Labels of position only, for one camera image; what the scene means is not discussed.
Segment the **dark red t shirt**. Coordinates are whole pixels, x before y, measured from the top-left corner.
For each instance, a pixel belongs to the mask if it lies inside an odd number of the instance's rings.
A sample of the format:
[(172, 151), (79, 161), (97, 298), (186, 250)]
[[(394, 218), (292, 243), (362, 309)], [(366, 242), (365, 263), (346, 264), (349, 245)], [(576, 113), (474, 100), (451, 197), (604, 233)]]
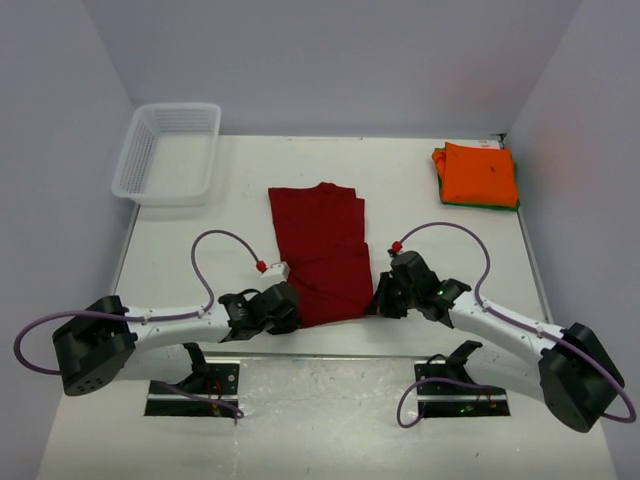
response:
[(365, 315), (373, 299), (365, 201), (356, 190), (322, 182), (268, 189), (280, 258), (300, 296), (303, 328)]

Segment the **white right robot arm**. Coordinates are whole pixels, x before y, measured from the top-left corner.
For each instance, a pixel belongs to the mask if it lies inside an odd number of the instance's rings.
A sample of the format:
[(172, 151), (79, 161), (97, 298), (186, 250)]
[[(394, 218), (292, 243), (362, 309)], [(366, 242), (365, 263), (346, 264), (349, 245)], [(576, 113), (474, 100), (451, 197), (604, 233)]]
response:
[(429, 321), (474, 335), (446, 360), (445, 382), (456, 392), (497, 387), (546, 405), (570, 429), (586, 433), (616, 398), (624, 379), (587, 326), (551, 325), (500, 311), (476, 288), (441, 280), (415, 251), (393, 255), (366, 309), (400, 319), (412, 310)]

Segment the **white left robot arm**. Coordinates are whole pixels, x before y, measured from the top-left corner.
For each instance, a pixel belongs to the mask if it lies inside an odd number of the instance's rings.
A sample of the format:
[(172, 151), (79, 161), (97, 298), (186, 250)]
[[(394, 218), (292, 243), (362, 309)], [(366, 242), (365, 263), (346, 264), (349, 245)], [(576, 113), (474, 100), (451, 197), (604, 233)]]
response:
[(290, 284), (274, 284), (250, 298), (247, 294), (225, 294), (208, 311), (187, 319), (136, 317), (119, 296), (73, 314), (52, 335), (64, 393), (88, 395), (114, 380), (151, 380), (198, 392), (208, 379), (202, 343), (298, 329), (300, 298)]

